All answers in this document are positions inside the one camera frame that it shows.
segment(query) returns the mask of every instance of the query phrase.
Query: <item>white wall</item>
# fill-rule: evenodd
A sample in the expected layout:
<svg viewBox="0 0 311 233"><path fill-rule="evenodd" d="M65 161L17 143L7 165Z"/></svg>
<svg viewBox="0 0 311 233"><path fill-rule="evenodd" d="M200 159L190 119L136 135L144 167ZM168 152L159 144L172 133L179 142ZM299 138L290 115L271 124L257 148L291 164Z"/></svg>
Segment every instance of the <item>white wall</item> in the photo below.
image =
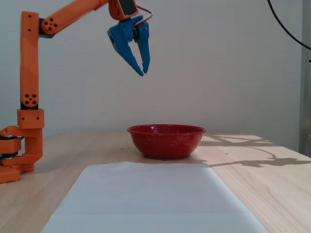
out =
<svg viewBox="0 0 311 233"><path fill-rule="evenodd" d="M303 0L302 42L311 44L311 2ZM303 48L301 60L300 145L299 152L311 157L311 52Z"/></svg>
<svg viewBox="0 0 311 233"><path fill-rule="evenodd" d="M0 128L16 124L19 107L20 12L46 17L67 3L0 1ZM155 14L144 77L113 50L106 31L117 22L106 6L52 40L40 39L45 136L184 123L254 133L297 149L301 47L277 24L266 0L137 4ZM301 38L302 0L273 0L273 5Z"/></svg>

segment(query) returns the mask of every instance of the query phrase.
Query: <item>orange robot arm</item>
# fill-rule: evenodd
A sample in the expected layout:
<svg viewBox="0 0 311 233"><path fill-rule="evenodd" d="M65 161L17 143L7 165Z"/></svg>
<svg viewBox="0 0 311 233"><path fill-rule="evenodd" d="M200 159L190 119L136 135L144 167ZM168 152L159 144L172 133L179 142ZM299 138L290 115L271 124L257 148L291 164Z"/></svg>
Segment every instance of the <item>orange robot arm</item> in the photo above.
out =
<svg viewBox="0 0 311 233"><path fill-rule="evenodd" d="M116 20L127 20L138 14L134 0L76 0L45 19L39 18L35 12L22 12L18 126L8 126L0 131L0 183L18 181L20 173L33 171L34 163L43 155L44 111L38 107L39 37L52 38L106 3L109 3L109 12ZM25 139L25 153L17 156L22 139Z"/></svg>

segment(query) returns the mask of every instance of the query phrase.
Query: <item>cable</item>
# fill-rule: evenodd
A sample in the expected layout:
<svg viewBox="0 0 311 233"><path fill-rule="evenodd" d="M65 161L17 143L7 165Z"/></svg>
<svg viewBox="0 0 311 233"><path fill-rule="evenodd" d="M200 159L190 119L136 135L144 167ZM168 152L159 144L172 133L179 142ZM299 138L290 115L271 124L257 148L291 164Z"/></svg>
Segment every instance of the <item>cable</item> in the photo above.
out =
<svg viewBox="0 0 311 233"><path fill-rule="evenodd" d="M153 13L152 13L151 11L147 10L146 8L143 8L143 7L141 7L141 6L137 6L137 8L139 8L139 9L145 11L145 12L150 13L150 15L149 15L148 17L143 18L143 19L141 19L140 21L138 21L136 24L134 24L134 27L137 27L138 25L140 25L140 24L146 22L146 21L149 20L149 19L152 17L152 15L153 15Z"/></svg>
<svg viewBox="0 0 311 233"><path fill-rule="evenodd" d="M278 19L273 7L272 7L272 4L270 2L270 0L268 0L268 3L269 3L269 6L270 6L270 9L272 11L272 14L274 15L274 17L276 18L277 22L279 23L279 25L282 27L282 29L294 40L296 41L298 44L302 45L303 47L311 50L311 48L308 46L308 45L305 45L304 43L302 43L301 41L297 40L285 27L284 25L281 23L281 21Z"/></svg>

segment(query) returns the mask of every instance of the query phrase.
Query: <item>red wire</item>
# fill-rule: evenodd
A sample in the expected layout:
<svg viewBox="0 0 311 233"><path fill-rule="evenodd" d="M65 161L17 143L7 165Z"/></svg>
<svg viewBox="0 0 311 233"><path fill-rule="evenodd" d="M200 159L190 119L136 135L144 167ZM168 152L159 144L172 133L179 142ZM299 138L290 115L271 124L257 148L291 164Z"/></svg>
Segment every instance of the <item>red wire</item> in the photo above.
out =
<svg viewBox="0 0 311 233"><path fill-rule="evenodd" d="M139 8L139 9L145 11L145 12L150 13L150 15L149 15L148 17L143 18L142 20L138 21L136 24L134 24L135 27L137 27L138 25L140 25L140 24L146 22L146 21L149 20L149 19L152 17L152 15L153 15L153 13L152 13L151 11L147 10L146 8L143 8L143 7L141 7L141 6L137 6L137 8Z"/></svg>

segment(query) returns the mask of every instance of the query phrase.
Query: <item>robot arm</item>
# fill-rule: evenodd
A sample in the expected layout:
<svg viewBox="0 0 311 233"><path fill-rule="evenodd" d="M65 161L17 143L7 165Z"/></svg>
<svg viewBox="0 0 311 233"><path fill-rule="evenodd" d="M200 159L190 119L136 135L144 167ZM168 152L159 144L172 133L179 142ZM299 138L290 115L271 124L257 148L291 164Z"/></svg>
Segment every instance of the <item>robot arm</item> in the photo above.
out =
<svg viewBox="0 0 311 233"><path fill-rule="evenodd" d="M51 16L42 19L35 12L22 12L20 35L20 109L18 126L0 130L0 183L19 180L20 173L33 171L34 163L43 155L42 129L44 110L39 109L38 39L52 38L85 14L109 3L112 18L119 24L110 28L109 38L116 52L141 76L143 72L132 54L128 42L138 44L143 60L143 71L148 71L149 25L138 14L135 0L76 0ZM21 141L25 139L25 153Z"/></svg>

